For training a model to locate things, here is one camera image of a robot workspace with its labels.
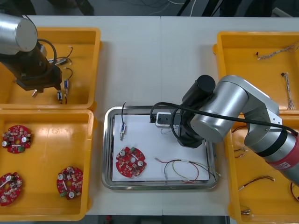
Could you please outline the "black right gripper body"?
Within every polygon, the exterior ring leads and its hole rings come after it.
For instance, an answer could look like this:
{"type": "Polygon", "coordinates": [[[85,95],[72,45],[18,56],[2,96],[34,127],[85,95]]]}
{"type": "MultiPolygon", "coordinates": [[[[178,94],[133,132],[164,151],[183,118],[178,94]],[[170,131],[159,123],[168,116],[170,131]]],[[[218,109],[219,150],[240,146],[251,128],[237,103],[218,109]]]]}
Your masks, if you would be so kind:
{"type": "Polygon", "coordinates": [[[199,147],[205,139],[198,135],[191,127],[191,120],[194,118],[195,113],[181,110],[179,115],[179,144],[184,147],[199,147]]]}

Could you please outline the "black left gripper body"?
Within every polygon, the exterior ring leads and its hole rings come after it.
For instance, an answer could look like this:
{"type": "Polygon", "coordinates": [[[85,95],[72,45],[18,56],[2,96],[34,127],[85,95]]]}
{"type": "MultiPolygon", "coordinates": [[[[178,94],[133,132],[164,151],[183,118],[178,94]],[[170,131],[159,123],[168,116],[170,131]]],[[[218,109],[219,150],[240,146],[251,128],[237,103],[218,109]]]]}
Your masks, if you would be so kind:
{"type": "Polygon", "coordinates": [[[47,75],[28,77],[21,80],[17,79],[16,84],[21,88],[25,86],[43,86],[44,88],[55,88],[55,72],[57,71],[61,70],[55,66],[47,75]]]}

